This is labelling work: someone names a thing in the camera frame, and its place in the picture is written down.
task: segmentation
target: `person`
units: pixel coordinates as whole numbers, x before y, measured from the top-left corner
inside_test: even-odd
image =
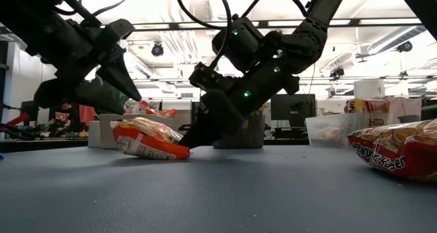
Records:
[[[81,120],[79,113],[74,108],[71,102],[65,101],[62,106],[55,111],[54,116],[48,123],[49,125],[55,125],[57,128],[62,128],[65,132],[80,132]]]

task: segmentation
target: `ceiling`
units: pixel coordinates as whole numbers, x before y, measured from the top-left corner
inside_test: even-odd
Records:
[[[91,12],[99,8],[117,3],[119,0],[83,0],[83,5]],[[223,21],[224,8],[221,0],[183,0],[189,10],[201,20]],[[250,5],[252,0],[228,0],[233,13],[241,14]],[[404,0],[344,0],[335,18],[414,18],[415,15],[405,4]],[[118,18],[128,19],[132,24],[145,23],[170,23],[170,22],[192,22],[179,8],[176,0],[126,0],[118,8],[101,14],[98,17],[103,23],[109,23]],[[261,0],[250,13],[251,20],[292,20],[302,19],[302,14],[290,0]],[[357,63],[356,53],[360,48],[380,41],[389,34],[399,29],[396,24],[390,27],[336,27],[328,30],[328,41],[322,57],[319,61],[303,72],[301,77],[327,77],[334,68],[334,62],[342,55],[349,55],[343,60],[345,76],[396,76],[402,70],[414,68],[417,61],[425,63],[432,60],[434,54],[427,54],[427,57],[420,53],[422,60],[417,60],[414,51],[422,51],[430,46],[435,40],[426,31],[417,37],[414,50],[411,55],[407,53],[383,52],[379,55],[366,58],[367,62]],[[262,29],[266,34],[271,29]],[[282,29],[283,33],[291,33],[293,29]],[[159,79],[187,79],[193,71],[194,64],[199,61],[210,62],[214,58],[211,48],[211,40],[216,34],[213,30],[196,31],[141,31],[134,32],[127,39],[127,49],[135,57],[135,63],[147,68],[152,77]],[[155,42],[162,42],[164,55],[154,57],[151,54]],[[145,75],[135,69],[135,63],[128,63],[128,69],[133,79],[145,79]],[[434,74],[433,65],[424,70],[412,70],[410,74]],[[239,72],[223,58],[218,69],[224,74],[239,75]],[[353,81],[342,81],[335,84],[351,86]],[[309,89],[310,80],[302,80],[302,89]],[[313,91],[316,94],[324,94],[326,88],[333,83],[328,80],[319,80],[313,83]],[[140,83],[137,81],[145,95],[150,95],[153,89],[159,94],[162,86],[156,83]],[[193,92],[187,83],[176,83],[175,86],[182,92]]]

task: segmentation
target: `desk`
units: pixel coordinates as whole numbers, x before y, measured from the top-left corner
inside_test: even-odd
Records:
[[[350,150],[197,148],[187,161],[110,150],[5,154],[1,232],[435,232],[437,187]]]

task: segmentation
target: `gray table surface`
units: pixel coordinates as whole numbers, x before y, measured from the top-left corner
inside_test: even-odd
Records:
[[[5,154],[0,232],[436,232],[437,187],[351,150],[193,150],[148,161],[68,148]]]

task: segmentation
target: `clear plastic container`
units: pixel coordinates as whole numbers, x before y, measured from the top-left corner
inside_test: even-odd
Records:
[[[393,124],[392,113],[345,113],[306,120],[309,145],[349,146],[348,135],[354,131]]]

